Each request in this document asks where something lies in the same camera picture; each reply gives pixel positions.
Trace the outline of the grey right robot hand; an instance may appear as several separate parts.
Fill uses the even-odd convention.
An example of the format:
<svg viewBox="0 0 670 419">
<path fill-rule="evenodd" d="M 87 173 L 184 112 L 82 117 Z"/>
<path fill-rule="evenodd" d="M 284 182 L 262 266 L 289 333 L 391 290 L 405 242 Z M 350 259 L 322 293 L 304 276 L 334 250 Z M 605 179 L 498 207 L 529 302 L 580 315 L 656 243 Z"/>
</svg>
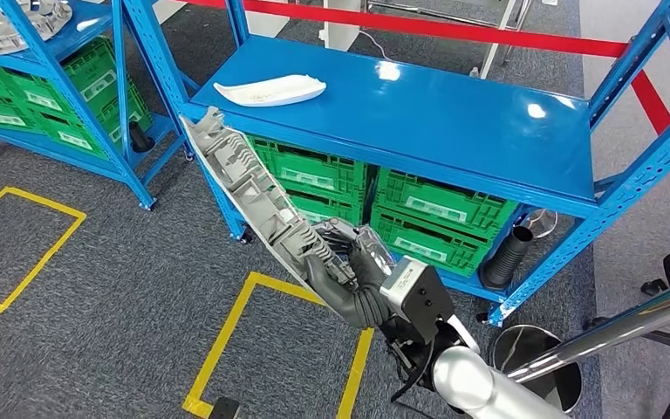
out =
<svg viewBox="0 0 670 419">
<path fill-rule="evenodd" d="M 354 226 L 332 217 L 312 226 L 330 252 L 304 254 L 309 287 L 347 324 L 357 329 L 374 328 L 392 312 L 380 296 L 380 287 L 395 262 L 367 224 Z"/>
</svg>

